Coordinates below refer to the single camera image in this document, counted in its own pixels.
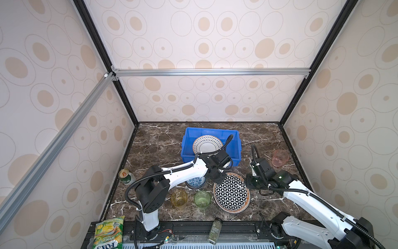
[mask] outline polka dot plate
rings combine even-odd
[[[231,214],[241,213],[249,206],[250,191],[240,175],[232,172],[226,174],[221,184],[214,184],[214,199],[222,210]]]
[[[198,137],[192,145],[193,152],[196,154],[198,152],[208,153],[213,152],[222,147],[222,142],[215,136],[204,135]]]

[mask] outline white ventilation grille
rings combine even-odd
[[[140,244],[138,247],[156,245],[153,243]],[[217,243],[212,245],[210,243],[178,243],[166,244],[160,247],[161,249],[275,249],[273,242],[246,242],[246,243]],[[135,249],[134,243],[123,243],[123,249]]]

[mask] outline black metal frame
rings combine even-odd
[[[326,54],[328,53],[329,49],[333,45],[333,42],[336,40],[338,34],[340,33],[342,27],[344,26],[347,18],[351,14],[352,10],[354,9],[355,5],[357,4],[358,0],[347,0],[343,9],[341,10],[339,16],[337,17],[336,21],[334,22],[332,29],[330,30],[329,34],[327,35],[324,43],[322,44],[318,54],[316,55],[314,61],[311,64],[311,72],[304,78],[301,82],[301,85],[296,91],[292,101],[290,102],[289,106],[287,107],[280,123],[282,126],[285,125],[287,119],[289,118],[290,114],[293,112],[294,108],[296,107],[297,103],[299,102],[302,94],[304,93],[305,89],[307,88],[308,84],[310,83],[311,79],[314,77],[317,69],[321,65],[323,59],[325,58]]]
[[[320,227],[324,227],[317,220],[305,221]],[[97,222],[92,222],[86,237],[84,238],[82,249],[86,249],[90,242],[90,239],[94,236],[95,226]],[[160,222],[159,231],[165,229],[172,229],[175,236],[178,235],[179,239],[183,239],[188,235],[208,235],[210,233],[213,221],[181,221],[181,222]],[[296,239],[296,237],[285,236],[282,239],[276,239],[271,235],[271,232],[267,230],[262,221],[224,221],[222,224],[220,235],[251,235],[257,239],[267,239],[269,242],[276,242],[278,245],[287,245],[290,239]],[[163,232],[154,240],[147,240],[144,237],[146,231],[143,231],[141,223],[137,224],[137,231],[135,231],[135,222],[125,221],[123,223],[123,236],[129,236],[130,241],[134,240],[134,233],[137,233],[137,241],[141,243],[159,243],[169,235],[169,233]]]
[[[131,135],[130,141],[129,141],[129,143],[127,145],[127,148],[126,148],[126,152],[125,152],[125,154],[123,156],[122,162],[120,163],[120,166],[119,166],[119,169],[117,170],[117,172],[121,171],[123,169],[124,165],[126,164],[127,157],[129,156],[129,153],[130,153],[130,150],[131,150],[131,146],[133,145],[134,138],[135,138],[135,135],[137,134],[139,126],[140,126],[140,124],[138,124],[137,126],[134,127],[133,134]],[[109,192],[108,198],[106,200],[105,208],[102,211],[102,214],[100,216],[100,219],[99,219],[100,221],[103,221],[105,219],[106,215],[108,214],[109,206],[111,205],[111,201],[113,199],[113,196],[115,195],[118,183],[119,183],[119,177],[116,176],[116,179],[115,179],[115,181],[112,184],[111,191]]]
[[[213,121],[205,121],[205,122],[188,122],[188,121],[174,121],[174,122],[164,122],[164,121],[141,121],[140,124],[279,124],[278,121],[273,122],[255,122],[255,121],[242,121],[242,122],[213,122]]]
[[[88,12],[87,6],[84,3],[83,0],[73,0],[77,11],[79,12],[84,24],[86,25],[87,31],[90,34],[90,37],[105,65],[105,68],[108,72],[113,72],[112,70],[112,62],[111,59],[108,56],[108,53],[106,52],[106,49],[102,43],[101,37],[95,27],[95,24],[93,22],[93,19],[90,16],[90,13]],[[134,114],[133,108],[130,105],[129,100],[127,99],[126,92],[124,91],[120,80],[116,77],[117,81],[114,81],[113,84],[115,85],[115,88],[127,110],[127,113],[129,114],[131,120],[133,121],[133,124],[135,127],[139,125],[138,119],[136,115]]]
[[[94,22],[90,16],[90,14],[89,14],[87,6],[85,5],[83,0],[73,0],[73,2],[76,5],[77,11],[79,12],[79,14],[81,16],[81,18],[87,28],[87,31],[90,34],[90,37],[91,37],[100,57],[105,65],[106,69],[109,72],[113,71],[112,62],[106,52],[106,49],[102,43],[100,35],[94,25]],[[329,49],[331,48],[333,42],[335,41],[337,35],[341,31],[343,25],[345,24],[347,18],[351,14],[351,12],[354,9],[357,2],[358,2],[358,0],[347,0],[342,11],[340,12],[339,16],[337,17],[332,29],[330,30],[328,36],[326,37],[326,40],[324,41],[322,47],[320,48],[320,51],[318,52],[317,56],[315,57],[314,62],[312,63],[312,65],[310,67],[310,69],[311,69],[310,74],[308,75],[308,77],[306,77],[302,81],[300,87],[298,88],[296,94],[294,95],[292,101],[290,102],[282,119],[279,122],[217,122],[217,123],[226,123],[226,124],[228,124],[228,123],[263,123],[263,124],[272,123],[272,124],[277,124],[282,132],[282,136],[283,136],[284,140],[287,143],[288,149],[293,156],[295,165],[303,178],[303,182],[304,182],[305,186],[309,189],[311,189],[310,183],[309,183],[309,181],[304,173],[304,170],[299,162],[299,159],[297,158],[297,155],[289,141],[289,138],[287,137],[287,134],[285,132],[285,129],[283,128],[283,125],[286,123],[287,119],[291,115],[293,109],[295,108],[298,101],[300,100],[300,97],[303,95],[306,87],[308,86],[309,82],[315,75],[317,69],[321,65],[321,62],[325,58],[326,54],[328,53]],[[135,126],[133,134],[131,136],[131,139],[130,139],[127,149],[126,149],[126,153],[123,156],[121,165],[119,167],[119,169],[121,169],[127,160],[127,156],[129,155],[133,140],[136,136],[136,133],[138,131],[140,123],[143,124],[143,123],[175,123],[175,122],[139,122],[136,115],[134,114],[133,108],[131,107],[129,100],[127,99],[127,95],[126,95],[120,81],[117,79],[117,81],[114,81],[113,83],[114,83],[115,88],[118,91],[118,93],[121,97],[121,100],[123,101],[123,104],[124,104],[128,114],[129,114],[130,118],[132,119],[133,124]],[[215,123],[215,122],[194,122],[194,123]],[[109,205],[110,205],[110,202],[115,194],[117,184],[118,184],[118,179],[116,178],[116,180],[114,181],[114,183],[112,185],[110,194],[108,196],[108,199],[106,202],[106,208],[104,209],[103,213],[101,214],[101,220],[103,220],[105,218],[105,216],[108,212]],[[309,222],[322,226],[317,221],[309,221]],[[97,222],[93,222],[90,225],[89,231],[86,234],[86,238],[84,239],[84,242],[82,244],[82,248],[87,247],[90,238],[94,235],[96,223]],[[208,234],[210,231],[212,222],[161,222],[161,224],[163,224],[164,226],[170,225],[170,224],[175,226],[176,230],[174,230],[173,232],[184,236],[187,234]],[[221,231],[221,234],[247,234],[248,233],[248,234],[256,234],[257,236],[260,236],[262,239],[272,240],[273,239],[272,236],[270,237],[268,234],[263,233],[262,231],[260,231],[260,233],[257,233],[257,228],[259,226],[260,226],[260,221],[225,222],[224,226],[223,226],[223,230]],[[123,234],[124,235],[132,235],[131,231],[133,231],[134,228],[135,228],[135,222],[126,221],[124,224]]]
[[[293,149],[293,146],[292,146],[292,144],[290,143],[289,138],[287,137],[287,134],[286,134],[285,129],[283,128],[283,125],[282,125],[281,123],[278,123],[278,127],[279,127],[279,129],[281,130],[282,137],[283,137],[283,139],[284,139],[285,142],[286,142],[286,145],[287,145],[287,148],[288,148],[289,151],[290,151],[290,154],[292,154],[293,161],[294,161],[294,163],[295,163],[295,165],[296,165],[296,168],[297,168],[298,172],[299,172],[300,175],[301,175],[303,184],[304,184],[309,190],[312,191],[312,187],[311,187],[310,181],[308,180],[307,175],[305,174],[304,169],[302,168],[302,165],[301,165],[301,163],[300,163],[300,161],[299,161],[299,158],[297,157],[296,152],[295,152],[295,150]]]

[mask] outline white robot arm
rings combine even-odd
[[[248,174],[245,184],[248,188],[271,190],[290,199],[324,227],[301,221],[288,213],[280,212],[270,224],[275,238],[286,235],[304,239],[322,249],[373,249],[377,245],[385,249],[374,237],[373,227],[364,218],[356,220],[317,196],[309,190],[297,176],[281,170],[278,173],[268,164],[265,158],[254,157],[250,163],[254,174]],[[209,156],[201,154],[195,160],[172,168],[152,166],[143,178],[130,185],[125,193],[126,200],[135,205],[140,212],[139,221],[148,233],[157,233],[159,226],[158,208],[163,204],[167,192],[189,179],[207,176],[216,183],[225,178],[223,169],[230,164],[231,158],[224,150]],[[139,203],[128,197],[135,186]]]
[[[250,165],[256,174],[246,176],[246,186],[279,193],[302,207],[324,226],[319,227],[280,212],[272,219],[270,225],[275,238],[294,236],[322,249],[370,249],[375,245],[384,249],[373,237],[373,227],[369,221],[364,218],[356,220],[353,216],[334,208],[309,190],[297,176],[285,170],[275,172],[265,158],[259,157],[255,145],[252,145],[252,154]]]

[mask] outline yellow snack bag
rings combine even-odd
[[[93,249],[122,249],[124,216],[104,220],[96,225]]]

